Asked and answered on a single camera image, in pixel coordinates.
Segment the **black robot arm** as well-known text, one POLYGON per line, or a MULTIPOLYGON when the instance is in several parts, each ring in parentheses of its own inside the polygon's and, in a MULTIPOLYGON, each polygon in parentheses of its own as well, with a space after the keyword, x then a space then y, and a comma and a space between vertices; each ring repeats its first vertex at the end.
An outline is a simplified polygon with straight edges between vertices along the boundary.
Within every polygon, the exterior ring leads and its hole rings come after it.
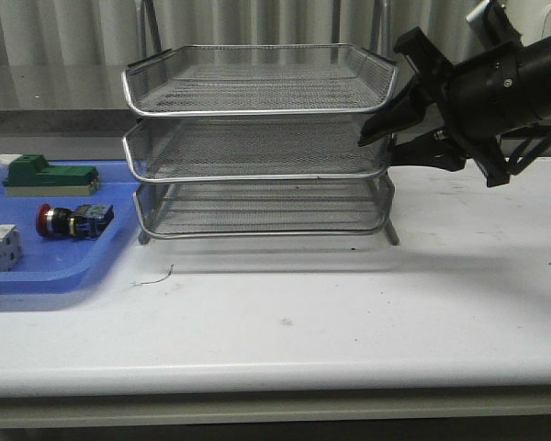
POLYGON ((383 109, 366 121, 360 144, 367 145, 423 122, 436 106, 441 127, 390 149, 394 166, 428 166, 459 171, 473 160, 488 187, 509 183, 551 146, 521 142, 510 155, 498 136, 551 119, 551 36, 524 46, 509 40, 459 64, 451 63, 420 28, 394 46, 415 74, 383 109))

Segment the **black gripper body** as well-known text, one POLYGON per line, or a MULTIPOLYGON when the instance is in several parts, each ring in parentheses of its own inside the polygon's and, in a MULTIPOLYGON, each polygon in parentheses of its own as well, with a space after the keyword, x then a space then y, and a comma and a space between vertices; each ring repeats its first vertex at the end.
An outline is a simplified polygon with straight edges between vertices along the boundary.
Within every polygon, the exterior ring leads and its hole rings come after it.
POLYGON ((536 121, 520 80, 517 56, 524 46, 503 44, 453 65, 420 28, 400 36, 402 54, 433 98, 451 137, 473 159, 489 187, 510 182, 496 137, 536 121))

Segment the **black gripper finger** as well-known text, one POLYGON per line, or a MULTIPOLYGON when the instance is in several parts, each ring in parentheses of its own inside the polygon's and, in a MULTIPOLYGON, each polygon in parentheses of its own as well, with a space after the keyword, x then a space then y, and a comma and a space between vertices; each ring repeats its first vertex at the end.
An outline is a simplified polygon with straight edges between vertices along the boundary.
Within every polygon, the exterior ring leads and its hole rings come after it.
POLYGON ((359 146, 378 141, 423 122, 426 109, 433 103, 419 75, 414 75, 404 88, 361 129, 359 146))
POLYGON ((456 172, 467 162, 467 154, 446 129, 429 131, 390 148, 391 166, 424 166, 456 172))

